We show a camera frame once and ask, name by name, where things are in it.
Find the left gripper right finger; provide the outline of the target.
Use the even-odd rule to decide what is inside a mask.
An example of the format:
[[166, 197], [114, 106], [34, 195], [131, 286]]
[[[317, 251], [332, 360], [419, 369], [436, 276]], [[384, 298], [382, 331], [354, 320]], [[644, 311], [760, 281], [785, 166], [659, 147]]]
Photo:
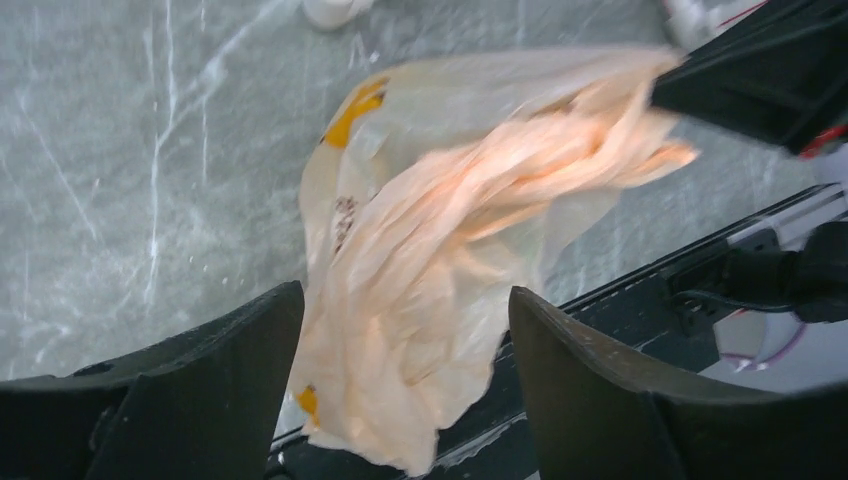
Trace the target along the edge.
[[843, 479], [847, 386], [782, 394], [645, 355], [533, 291], [510, 335], [544, 479]]

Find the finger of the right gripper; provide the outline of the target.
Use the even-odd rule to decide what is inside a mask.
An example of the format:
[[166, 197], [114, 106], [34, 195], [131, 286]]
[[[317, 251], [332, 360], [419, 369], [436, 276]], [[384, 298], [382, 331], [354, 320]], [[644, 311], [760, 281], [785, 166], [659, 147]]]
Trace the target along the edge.
[[799, 156], [847, 141], [847, 4], [764, 1], [661, 75], [653, 106]]

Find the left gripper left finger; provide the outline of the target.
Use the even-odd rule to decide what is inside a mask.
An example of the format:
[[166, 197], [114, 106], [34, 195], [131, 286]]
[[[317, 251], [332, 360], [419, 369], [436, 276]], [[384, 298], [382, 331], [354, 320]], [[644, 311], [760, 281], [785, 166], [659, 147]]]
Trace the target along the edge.
[[262, 478], [303, 313], [288, 282], [69, 376], [3, 382], [2, 477]]

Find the translucent orange plastic bag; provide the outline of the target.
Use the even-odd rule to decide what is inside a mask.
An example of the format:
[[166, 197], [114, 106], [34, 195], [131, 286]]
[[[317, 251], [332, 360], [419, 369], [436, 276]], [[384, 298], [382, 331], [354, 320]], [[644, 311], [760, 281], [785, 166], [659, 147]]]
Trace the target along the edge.
[[647, 45], [419, 60], [348, 145], [319, 141], [299, 208], [308, 281], [288, 391], [308, 441], [411, 476], [487, 391], [515, 286], [538, 289], [622, 191], [696, 158], [650, 104]]

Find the yellow fake banana bunch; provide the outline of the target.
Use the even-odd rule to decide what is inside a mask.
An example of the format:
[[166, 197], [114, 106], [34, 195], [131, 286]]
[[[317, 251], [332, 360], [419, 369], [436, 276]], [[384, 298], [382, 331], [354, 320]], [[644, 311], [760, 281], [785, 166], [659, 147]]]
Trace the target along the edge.
[[384, 87], [388, 82], [388, 77], [378, 78], [373, 82], [361, 85], [354, 91], [350, 101], [327, 127], [320, 142], [334, 148], [344, 149], [348, 145], [354, 122], [359, 117], [382, 106], [385, 97]]

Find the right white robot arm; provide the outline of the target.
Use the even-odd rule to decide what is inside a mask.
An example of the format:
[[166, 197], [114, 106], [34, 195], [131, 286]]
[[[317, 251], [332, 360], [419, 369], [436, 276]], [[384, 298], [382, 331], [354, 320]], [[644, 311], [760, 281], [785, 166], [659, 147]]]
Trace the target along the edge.
[[[798, 157], [840, 150], [847, 141], [846, 3], [763, 3], [660, 76], [651, 102]], [[737, 311], [790, 314], [798, 322], [788, 340], [794, 346], [809, 325], [847, 317], [847, 225], [814, 227], [798, 252], [726, 241], [665, 279], [685, 335]]]

